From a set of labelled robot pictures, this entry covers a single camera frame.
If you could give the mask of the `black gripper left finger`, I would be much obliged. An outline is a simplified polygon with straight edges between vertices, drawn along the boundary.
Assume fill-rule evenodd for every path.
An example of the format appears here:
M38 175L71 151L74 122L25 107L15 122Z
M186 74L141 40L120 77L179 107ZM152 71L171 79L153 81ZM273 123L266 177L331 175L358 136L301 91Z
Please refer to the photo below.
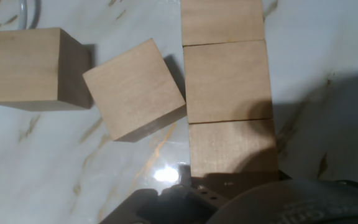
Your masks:
M207 223L226 204L221 190L224 175L192 177L158 193L155 189L133 192L100 224Z

